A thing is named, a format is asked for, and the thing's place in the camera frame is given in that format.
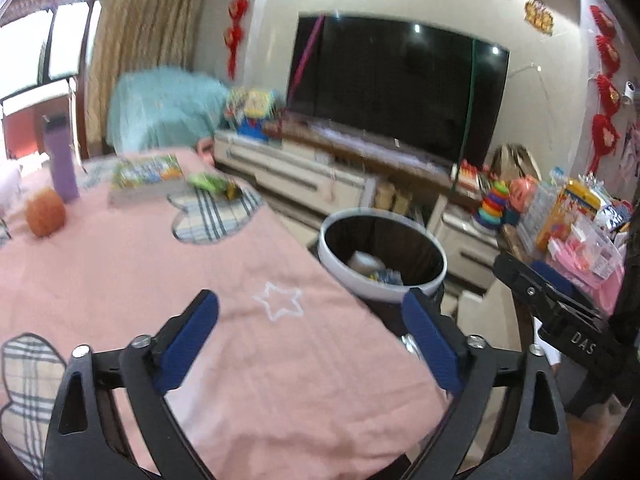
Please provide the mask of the pink blanket table cover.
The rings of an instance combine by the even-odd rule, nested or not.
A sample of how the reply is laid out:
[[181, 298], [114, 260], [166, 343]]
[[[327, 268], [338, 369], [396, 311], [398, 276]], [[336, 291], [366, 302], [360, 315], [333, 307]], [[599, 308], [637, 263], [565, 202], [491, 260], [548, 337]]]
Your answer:
[[365, 479], [442, 421], [427, 365], [248, 185], [131, 206], [81, 173], [63, 225], [1, 215], [7, 479]]

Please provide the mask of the white round trash bin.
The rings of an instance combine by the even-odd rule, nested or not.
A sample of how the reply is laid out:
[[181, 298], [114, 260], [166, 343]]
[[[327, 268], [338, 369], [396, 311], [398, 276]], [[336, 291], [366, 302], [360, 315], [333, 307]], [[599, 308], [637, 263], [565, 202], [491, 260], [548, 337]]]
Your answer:
[[[371, 280], [349, 261], [357, 253], [400, 274], [399, 285]], [[424, 226], [400, 214], [374, 208], [352, 208], [322, 222], [317, 254], [322, 266], [362, 300], [400, 304], [409, 289], [430, 296], [446, 278], [448, 261], [442, 244]]]

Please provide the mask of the black trash bag liner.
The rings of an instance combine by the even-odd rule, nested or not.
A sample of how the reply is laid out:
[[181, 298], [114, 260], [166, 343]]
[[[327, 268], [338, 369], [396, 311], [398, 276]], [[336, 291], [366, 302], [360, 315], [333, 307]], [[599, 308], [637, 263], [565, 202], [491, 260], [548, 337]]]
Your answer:
[[[308, 252], [319, 261], [318, 256], [318, 237], [307, 245]], [[445, 293], [445, 282], [441, 282], [429, 297], [435, 300], [437, 307], [442, 303], [442, 297]], [[378, 301], [373, 299], [367, 299], [360, 296], [356, 296], [361, 302], [363, 302], [368, 309], [382, 321], [384, 326], [393, 333], [397, 338], [407, 335], [409, 332], [406, 329], [405, 323], [402, 320], [400, 312], [400, 302], [388, 302]]]

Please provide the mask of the orange fruit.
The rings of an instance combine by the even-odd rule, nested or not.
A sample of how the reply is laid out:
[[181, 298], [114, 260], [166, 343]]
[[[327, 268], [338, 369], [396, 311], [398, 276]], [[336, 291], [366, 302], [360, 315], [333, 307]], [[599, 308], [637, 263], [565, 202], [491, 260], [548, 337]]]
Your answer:
[[50, 236], [65, 226], [65, 204], [53, 188], [43, 188], [27, 201], [25, 219], [35, 237]]

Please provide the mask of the stack of children books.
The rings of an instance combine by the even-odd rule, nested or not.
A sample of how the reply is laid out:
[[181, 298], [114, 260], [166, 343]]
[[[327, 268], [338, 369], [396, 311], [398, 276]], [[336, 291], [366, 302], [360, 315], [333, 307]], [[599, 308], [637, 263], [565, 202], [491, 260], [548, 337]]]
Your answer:
[[129, 206], [188, 189], [174, 154], [122, 158], [113, 170], [108, 203], [113, 207]]

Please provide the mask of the green gold snack bag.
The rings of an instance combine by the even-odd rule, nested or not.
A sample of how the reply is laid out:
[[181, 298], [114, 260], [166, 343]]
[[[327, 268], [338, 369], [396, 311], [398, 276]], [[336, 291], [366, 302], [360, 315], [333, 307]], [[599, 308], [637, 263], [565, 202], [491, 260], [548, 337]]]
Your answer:
[[242, 190], [232, 180], [216, 176], [216, 174], [200, 172], [199, 174], [190, 174], [186, 180], [194, 188], [207, 192], [211, 196], [223, 197], [226, 200], [236, 200], [242, 196]]

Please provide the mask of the pink kettlebell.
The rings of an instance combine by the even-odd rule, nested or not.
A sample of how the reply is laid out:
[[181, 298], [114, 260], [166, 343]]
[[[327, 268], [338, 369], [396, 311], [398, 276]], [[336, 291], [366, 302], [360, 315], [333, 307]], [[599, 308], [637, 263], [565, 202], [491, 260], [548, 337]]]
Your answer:
[[215, 141], [213, 138], [203, 138], [198, 140], [195, 147], [196, 154], [201, 160], [210, 166], [215, 165]]

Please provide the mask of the black flat television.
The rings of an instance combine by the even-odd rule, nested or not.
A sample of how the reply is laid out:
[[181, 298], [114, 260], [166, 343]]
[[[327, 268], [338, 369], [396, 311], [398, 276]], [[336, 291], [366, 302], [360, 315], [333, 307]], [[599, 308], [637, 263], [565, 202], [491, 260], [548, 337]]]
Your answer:
[[427, 24], [302, 14], [288, 109], [480, 166], [509, 58], [498, 44]]

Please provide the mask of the purple water bottle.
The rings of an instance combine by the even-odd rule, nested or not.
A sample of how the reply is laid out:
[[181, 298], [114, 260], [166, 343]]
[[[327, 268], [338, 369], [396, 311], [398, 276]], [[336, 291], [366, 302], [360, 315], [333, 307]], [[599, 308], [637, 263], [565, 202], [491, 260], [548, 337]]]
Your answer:
[[53, 187], [68, 204], [79, 197], [70, 123], [65, 114], [43, 116], [42, 123]]

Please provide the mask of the white tv cabinet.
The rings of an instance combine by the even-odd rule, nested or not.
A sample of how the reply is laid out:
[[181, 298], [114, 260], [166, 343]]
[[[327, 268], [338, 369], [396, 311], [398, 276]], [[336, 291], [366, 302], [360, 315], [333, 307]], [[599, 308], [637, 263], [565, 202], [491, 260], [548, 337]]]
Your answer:
[[[318, 228], [329, 214], [354, 207], [372, 207], [390, 185], [375, 174], [325, 160], [306, 146], [284, 140], [258, 140], [231, 130], [214, 134], [214, 161], [249, 180], [260, 190], [300, 213]], [[397, 183], [390, 210], [408, 202], [408, 215], [422, 222], [438, 239], [448, 258], [448, 276], [481, 292], [494, 276], [492, 260], [498, 242], [472, 226], [470, 215], [432, 188]]]

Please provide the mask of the teal covered furniture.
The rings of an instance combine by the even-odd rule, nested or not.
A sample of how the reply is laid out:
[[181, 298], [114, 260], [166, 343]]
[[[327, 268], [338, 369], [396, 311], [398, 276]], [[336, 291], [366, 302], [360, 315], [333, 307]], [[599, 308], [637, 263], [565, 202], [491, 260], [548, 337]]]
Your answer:
[[108, 106], [106, 144], [119, 155], [194, 146], [224, 122], [229, 92], [211, 76], [177, 67], [123, 74]]

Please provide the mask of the colourful toy cash register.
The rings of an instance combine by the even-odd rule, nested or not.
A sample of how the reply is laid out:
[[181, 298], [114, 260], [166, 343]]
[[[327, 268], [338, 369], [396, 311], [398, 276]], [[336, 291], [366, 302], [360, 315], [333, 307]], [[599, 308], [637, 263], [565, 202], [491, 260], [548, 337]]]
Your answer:
[[240, 136], [265, 141], [268, 136], [262, 126], [277, 116], [280, 107], [280, 96], [274, 90], [233, 87], [224, 103], [224, 120]]

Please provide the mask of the beige right curtain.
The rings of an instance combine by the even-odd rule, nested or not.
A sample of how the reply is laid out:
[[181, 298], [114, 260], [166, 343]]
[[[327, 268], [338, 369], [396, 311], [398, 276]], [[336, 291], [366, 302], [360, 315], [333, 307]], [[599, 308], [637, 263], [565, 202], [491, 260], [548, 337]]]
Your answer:
[[100, 0], [88, 65], [88, 154], [103, 153], [107, 112], [120, 76], [160, 66], [190, 68], [203, 0]]

